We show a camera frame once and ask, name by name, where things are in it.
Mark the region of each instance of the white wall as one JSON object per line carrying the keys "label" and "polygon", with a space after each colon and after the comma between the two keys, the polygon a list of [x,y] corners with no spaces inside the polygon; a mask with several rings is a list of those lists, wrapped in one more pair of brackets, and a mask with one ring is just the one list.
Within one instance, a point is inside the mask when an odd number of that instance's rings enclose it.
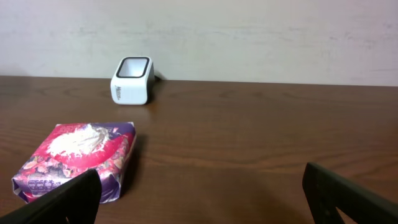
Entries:
{"label": "white wall", "polygon": [[397,0],[0,0],[0,75],[398,86]]}

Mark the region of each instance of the white device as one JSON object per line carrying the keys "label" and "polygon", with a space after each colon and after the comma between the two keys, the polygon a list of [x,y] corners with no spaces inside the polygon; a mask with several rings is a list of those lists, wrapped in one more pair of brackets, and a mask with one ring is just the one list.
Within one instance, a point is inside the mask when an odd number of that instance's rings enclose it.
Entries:
{"label": "white device", "polygon": [[126,57],[120,61],[111,80],[111,94],[121,105],[146,104],[155,81],[150,57]]}

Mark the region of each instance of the wooden table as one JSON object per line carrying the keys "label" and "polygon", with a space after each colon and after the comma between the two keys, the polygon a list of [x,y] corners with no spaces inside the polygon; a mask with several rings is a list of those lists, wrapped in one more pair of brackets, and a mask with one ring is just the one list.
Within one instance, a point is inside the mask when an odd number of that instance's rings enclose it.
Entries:
{"label": "wooden table", "polygon": [[0,216],[11,177],[58,123],[133,121],[124,195],[96,223],[313,223],[315,161],[398,202],[398,88],[162,81],[120,106],[109,80],[0,77]]}

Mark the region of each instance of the pink and purple package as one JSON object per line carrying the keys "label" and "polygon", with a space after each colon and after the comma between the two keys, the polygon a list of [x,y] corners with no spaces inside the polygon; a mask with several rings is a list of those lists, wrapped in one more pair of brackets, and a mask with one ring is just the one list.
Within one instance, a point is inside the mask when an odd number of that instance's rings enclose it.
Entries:
{"label": "pink and purple package", "polygon": [[12,178],[14,193],[32,202],[88,169],[102,183],[100,203],[119,198],[136,130],[129,123],[58,124]]}

